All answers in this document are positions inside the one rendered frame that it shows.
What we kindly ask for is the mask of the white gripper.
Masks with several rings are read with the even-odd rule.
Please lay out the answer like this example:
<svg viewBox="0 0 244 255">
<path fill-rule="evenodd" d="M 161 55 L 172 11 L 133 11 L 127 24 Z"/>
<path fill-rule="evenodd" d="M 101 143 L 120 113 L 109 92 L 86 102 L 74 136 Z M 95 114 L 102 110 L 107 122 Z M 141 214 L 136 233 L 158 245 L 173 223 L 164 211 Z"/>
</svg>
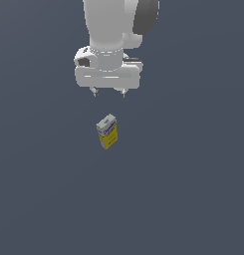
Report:
<svg viewBox="0 0 244 255">
<path fill-rule="evenodd" d="M 127 89 L 137 89 L 139 87 L 139 73 L 142 71 L 142 66 L 142 62 L 127 62 L 113 72 L 77 67 L 75 76 L 77 84 L 80 87 L 89 87 L 94 97 L 99 96 L 99 90 L 96 88 L 116 88 L 122 89 L 121 98 L 124 98 Z"/>
</svg>

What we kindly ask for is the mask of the yellow and white box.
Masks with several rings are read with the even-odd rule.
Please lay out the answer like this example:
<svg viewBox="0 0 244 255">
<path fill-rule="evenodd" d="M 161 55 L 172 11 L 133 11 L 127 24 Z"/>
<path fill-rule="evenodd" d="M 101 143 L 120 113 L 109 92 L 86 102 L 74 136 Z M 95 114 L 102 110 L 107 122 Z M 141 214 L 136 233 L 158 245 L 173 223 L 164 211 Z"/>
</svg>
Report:
<svg viewBox="0 0 244 255">
<path fill-rule="evenodd" d="M 96 128 L 104 149 L 108 149 L 118 140 L 117 119 L 112 114 L 107 115 L 97 123 Z"/>
</svg>

